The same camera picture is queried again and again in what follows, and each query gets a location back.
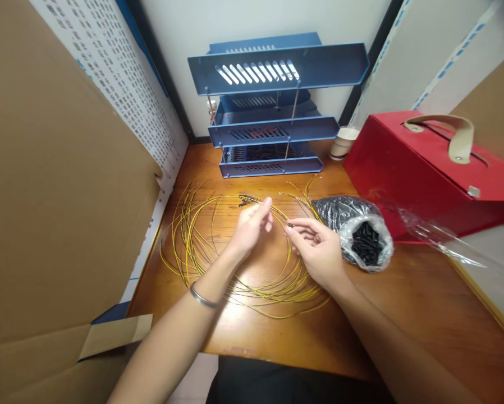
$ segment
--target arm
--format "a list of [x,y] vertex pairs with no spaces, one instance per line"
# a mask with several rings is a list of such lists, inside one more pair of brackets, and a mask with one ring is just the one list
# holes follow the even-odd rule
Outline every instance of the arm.
[[[201,297],[211,302],[223,299],[233,273],[250,254],[261,231],[271,231],[271,204],[267,198],[262,205],[241,212],[231,241],[194,285]],[[108,403],[165,402],[196,358],[216,312],[186,291],[140,344]]]
[[308,272],[338,302],[396,402],[480,403],[355,288],[343,268],[338,234],[314,219],[289,223],[294,227],[286,227],[286,235]]

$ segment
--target blue metal tray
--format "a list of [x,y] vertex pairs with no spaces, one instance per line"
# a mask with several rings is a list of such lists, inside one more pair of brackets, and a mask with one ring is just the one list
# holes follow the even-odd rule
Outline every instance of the blue metal tray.
[[188,62],[198,95],[357,85],[369,67],[363,43],[321,45],[317,33],[211,44]]
[[259,145],[334,139],[340,129],[332,116],[321,116],[307,90],[268,91],[220,97],[215,120],[209,126],[213,146]]
[[238,146],[222,149],[219,167],[222,177],[257,177],[319,172],[323,162],[306,142],[276,145]]

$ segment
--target cardboard panel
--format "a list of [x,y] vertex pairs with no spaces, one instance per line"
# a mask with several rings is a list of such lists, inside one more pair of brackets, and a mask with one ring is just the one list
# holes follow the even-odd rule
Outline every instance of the cardboard panel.
[[80,358],[141,341],[149,333],[153,314],[97,324],[91,327]]
[[475,125],[475,142],[504,159],[504,61],[451,112]]
[[124,364],[124,355],[88,359],[0,399],[0,404],[101,404],[108,399]]
[[73,367],[90,326],[0,345],[0,397]]
[[161,175],[29,2],[0,1],[0,343],[119,299]]

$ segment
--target red box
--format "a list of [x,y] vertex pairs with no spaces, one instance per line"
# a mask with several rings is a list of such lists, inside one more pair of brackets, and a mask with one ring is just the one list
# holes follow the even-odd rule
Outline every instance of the red box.
[[459,237],[504,224],[504,160],[469,143],[469,163],[455,162],[448,154],[454,131],[433,121],[415,133],[404,122],[417,116],[370,115],[344,162],[359,195],[380,208],[394,241],[420,243],[393,206]]

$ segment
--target paper cup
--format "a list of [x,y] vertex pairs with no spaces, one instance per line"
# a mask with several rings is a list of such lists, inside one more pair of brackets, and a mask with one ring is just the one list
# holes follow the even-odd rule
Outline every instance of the paper cup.
[[331,159],[336,161],[344,160],[351,150],[355,139],[359,136],[359,133],[360,129],[355,126],[342,126],[331,146],[331,152],[329,154]]

